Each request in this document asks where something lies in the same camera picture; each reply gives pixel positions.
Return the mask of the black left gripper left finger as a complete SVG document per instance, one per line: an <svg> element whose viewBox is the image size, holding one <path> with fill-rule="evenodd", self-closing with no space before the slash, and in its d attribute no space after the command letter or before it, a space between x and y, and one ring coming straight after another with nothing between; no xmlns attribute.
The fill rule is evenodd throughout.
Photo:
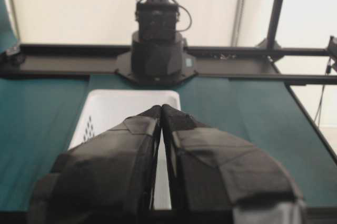
<svg viewBox="0 0 337 224"><path fill-rule="evenodd" d="M153 205L159 105L61 153L31 196L29 223L141 223Z"/></svg>

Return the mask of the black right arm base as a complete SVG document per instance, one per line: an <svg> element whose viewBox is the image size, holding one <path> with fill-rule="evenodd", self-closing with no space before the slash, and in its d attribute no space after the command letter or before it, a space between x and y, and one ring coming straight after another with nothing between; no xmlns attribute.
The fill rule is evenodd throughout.
<svg viewBox="0 0 337 224"><path fill-rule="evenodd" d="M116 73L139 85L172 86L198 74L196 58L184 49L185 39L142 40L132 35L129 52L117 57Z"/></svg>

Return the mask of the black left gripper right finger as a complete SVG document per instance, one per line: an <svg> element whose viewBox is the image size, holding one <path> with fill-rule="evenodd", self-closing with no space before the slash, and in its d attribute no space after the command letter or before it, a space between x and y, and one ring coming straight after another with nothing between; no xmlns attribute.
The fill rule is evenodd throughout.
<svg viewBox="0 0 337 224"><path fill-rule="evenodd" d="M306 223L302 192L253 143L162 106L172 207L192 223Z"/></svg>

